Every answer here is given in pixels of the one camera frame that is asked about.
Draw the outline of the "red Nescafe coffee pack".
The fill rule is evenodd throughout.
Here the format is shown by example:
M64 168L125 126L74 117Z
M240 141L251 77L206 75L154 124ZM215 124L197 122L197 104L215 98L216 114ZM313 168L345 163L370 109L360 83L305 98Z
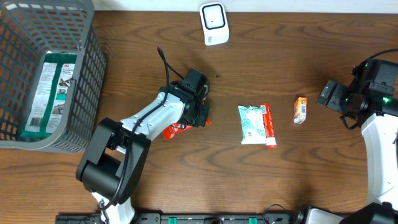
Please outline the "red Nescafe coffee pack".
M178 133L182 133L189 129L195 128L193 124L190 123L174 123L167 126L163 131L162 135L165 140L173 139Z

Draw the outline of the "orange tissue packet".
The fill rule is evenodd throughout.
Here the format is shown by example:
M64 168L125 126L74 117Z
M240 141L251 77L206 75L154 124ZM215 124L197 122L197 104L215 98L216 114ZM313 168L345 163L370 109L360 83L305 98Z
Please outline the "orange tissue packet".
M298 97L294 103L294 123L302 124L307 118L307 98Z

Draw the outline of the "mint green wet wipes pack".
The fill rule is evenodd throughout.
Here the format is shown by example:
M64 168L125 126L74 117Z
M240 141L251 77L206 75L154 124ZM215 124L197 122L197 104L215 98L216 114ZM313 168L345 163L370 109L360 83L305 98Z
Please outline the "mint green wet wipes pack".
M262 109L257 106L238 106L243 138L241 144L266 144L266 129Z

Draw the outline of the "red Nescafe stick sachet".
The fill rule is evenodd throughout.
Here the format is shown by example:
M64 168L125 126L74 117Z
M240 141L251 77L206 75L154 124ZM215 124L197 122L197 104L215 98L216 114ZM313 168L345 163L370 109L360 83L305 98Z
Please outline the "red Nescafe stick sachet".
M275 139L274 125L271 115L271 107L269 103L262 103L262 116L264 120L264 126L266 130L266 138L267 138L267 148L275 149L277 148L277 143Z

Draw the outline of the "green white 3M package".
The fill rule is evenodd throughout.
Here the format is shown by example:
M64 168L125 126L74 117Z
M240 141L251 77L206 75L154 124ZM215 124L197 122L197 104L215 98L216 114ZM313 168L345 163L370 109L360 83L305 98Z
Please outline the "green white 3M package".
M45 55L32 107L21 133L23 139L45 139L58 128L72 84L76 59L75 54Z

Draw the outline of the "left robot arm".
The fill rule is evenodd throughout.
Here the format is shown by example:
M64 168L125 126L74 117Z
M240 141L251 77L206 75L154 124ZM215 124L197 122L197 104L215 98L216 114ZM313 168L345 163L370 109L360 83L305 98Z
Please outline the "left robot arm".
M163 86L155 100L135 115L103 119L76 170L76 179L98 203L103 223L131 223L131 205L152 141L167 127L182 123L204 127L209 82L186 81Z

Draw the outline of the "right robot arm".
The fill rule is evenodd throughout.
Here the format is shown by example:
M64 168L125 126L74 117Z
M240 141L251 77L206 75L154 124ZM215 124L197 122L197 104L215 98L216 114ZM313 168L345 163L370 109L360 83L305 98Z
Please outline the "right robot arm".
M366 146L368 192L360 210L341 216L307 206L292 223L397 223L397 100L372 88L371 82L345 87L329 81L317 103L328 108L338 102L342 117L355 118Z

